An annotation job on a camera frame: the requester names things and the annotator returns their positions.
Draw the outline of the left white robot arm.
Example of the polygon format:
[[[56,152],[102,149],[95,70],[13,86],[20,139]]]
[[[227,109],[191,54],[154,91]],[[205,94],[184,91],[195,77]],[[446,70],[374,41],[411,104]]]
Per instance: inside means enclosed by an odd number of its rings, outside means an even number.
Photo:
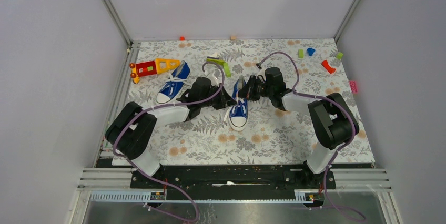
[[[159,170],[160,160],[147,150],[156,127],[190,121],[197,117],[202,108],[215,110],[234,106],[236,101],[224,89],[208,77],[198,77],[193,85],[185,90],[175,103],[143,109],[131,101],[121,110],[105,132],[105,139],[112,144],[118,156],[142,171],[143,181],[152,188],[163,182]]]

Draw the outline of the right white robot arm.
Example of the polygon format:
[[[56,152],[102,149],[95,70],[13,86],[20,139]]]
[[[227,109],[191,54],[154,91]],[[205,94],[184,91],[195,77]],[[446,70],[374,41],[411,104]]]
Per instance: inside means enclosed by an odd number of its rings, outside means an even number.
[[[305,161],[302,183],[315,188],[322,182],[322,173],[330,168],[337,153],[352,142],[359,125],[339,93],[318,96],[298,93],[286,86],[279,68],[264,69],[250,76],[237,92],[238,98],[258,101],[269,98],[271,104],[282,111],[305,112],[310,116],[317,145]]]

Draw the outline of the blue sneaker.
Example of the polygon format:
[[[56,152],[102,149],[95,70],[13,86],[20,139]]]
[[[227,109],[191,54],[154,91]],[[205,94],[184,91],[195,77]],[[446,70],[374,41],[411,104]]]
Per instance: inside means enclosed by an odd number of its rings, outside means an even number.
[[[166,104],[173,101],[185,85],[190,75],[190,68],[183,60],[179,66],[170,73],[167,81],[158,92],[155,102],[157,104]]]
[[[235,131],[244,130],[248,122],[248,100],[238,97],[239,91],[245,84],[245,78],[239,76],[234,84],[232,92],[232,98],[236,101],[236,104],[227,109],[224,117],[224,122],[228,123],[228,125]]]

